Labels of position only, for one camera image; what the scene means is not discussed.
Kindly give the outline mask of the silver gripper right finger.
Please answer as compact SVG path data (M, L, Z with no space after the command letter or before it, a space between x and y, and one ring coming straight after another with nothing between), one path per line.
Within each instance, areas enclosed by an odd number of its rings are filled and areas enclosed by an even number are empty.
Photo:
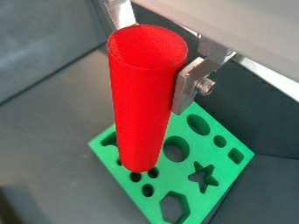
M215 88L210 74L235 56L237 52L209 38L201 38L198 57L178 73L173 112L179 115L193 104L197 94L207 96Z

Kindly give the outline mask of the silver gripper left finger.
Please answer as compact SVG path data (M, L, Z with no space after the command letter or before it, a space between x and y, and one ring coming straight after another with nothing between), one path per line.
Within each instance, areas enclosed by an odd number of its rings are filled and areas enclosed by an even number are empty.
M105 0L113 30L117 31L137 24L137 17L130 0Z

